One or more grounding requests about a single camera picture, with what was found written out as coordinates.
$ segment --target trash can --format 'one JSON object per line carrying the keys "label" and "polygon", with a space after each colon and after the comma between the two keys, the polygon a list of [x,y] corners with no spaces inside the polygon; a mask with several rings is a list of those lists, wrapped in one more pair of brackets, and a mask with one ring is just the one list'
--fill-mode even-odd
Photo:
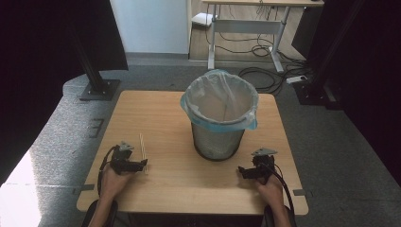
{"label": "trash can", "polygon": [[195,79],[181,98],[200,156],[223,161],[238,150],[246,129],[257,127],[258,94],[246,80],[223,70]]}

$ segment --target gray floor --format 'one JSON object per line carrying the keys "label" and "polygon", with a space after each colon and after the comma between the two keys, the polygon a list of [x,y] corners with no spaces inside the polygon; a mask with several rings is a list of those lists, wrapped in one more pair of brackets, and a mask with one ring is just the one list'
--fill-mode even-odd
{"label": "gray floor", "polygon": [[[102,73],[121,79],[118,94],[183,91],[207,71],[204,61],[131,56],[128,62],[128,72]],[[261,66],[217,63],[232,74],[250,65]],[[118,99],[79,101],[87,82],[80,76],[64,85],[58,108],[2,185],[0,226],[80,226],[78,195]],[[344,112],[302,106],[287,84],[276,101],[309,205],[298,226],[400,226],[401,189]]]}

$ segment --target wall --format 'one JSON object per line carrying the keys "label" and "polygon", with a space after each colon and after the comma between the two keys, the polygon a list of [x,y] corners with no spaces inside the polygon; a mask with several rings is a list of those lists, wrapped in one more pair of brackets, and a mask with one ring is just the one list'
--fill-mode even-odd
{"label": "wall", "polygon": [[125,52],[188,54],[190,0],[111,0]]}

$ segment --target desk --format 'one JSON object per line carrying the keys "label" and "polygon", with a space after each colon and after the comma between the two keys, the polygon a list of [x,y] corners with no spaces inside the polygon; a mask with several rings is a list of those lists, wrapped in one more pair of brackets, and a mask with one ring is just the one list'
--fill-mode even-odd
{"label": "desk", "polygon": [[[212,41],[209,45],[208,68],[215,68],[215,32],[225,33],[251,33],[274,34],[273,46],[269,47],[271,58],[277,72],[284,72],[277,54],[278,45],[286,27],[289,9],[291,7],[322,7],[323,0],[202,0],[203,3],[214,5],[212,18]],[[217,5],[244,5],[244,6],[276,6],[286,7],[281,21],[244,21],[244,20],[219,20],[216,18]]]}
{"label": "desk", "polygon": [[[251,153],[261,147],[278,151],[280,166],[295,206],[305,215],[304,196],[280,114],[272,95],[259,95],[258,127],[245,131],[237,153],[222,162],[203,159],[196,152],[191,125],[180,106],[183,92],[125,91],[113,111],[85,184],[96,185],[107,151],[122,140],[134,146],[133,161],[142,159],[139,133],[143,134],[148,174],[139,172],[117,198],[119,210],[144,213],[262,215],[265,204],[244,180],[238,166],[253,167]],[[81,211],[98,199],[96,187],[80,193]]]}

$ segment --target clear plastic bag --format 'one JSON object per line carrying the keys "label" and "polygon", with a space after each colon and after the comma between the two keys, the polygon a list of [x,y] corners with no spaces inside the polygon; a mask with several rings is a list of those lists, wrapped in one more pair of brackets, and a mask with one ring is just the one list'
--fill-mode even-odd
{"label": "clear plastic bag", "polygon": [[212,132],[254,130],[258,98],[246,80],[212,70],[190,84],[181,106],[192,123]]}

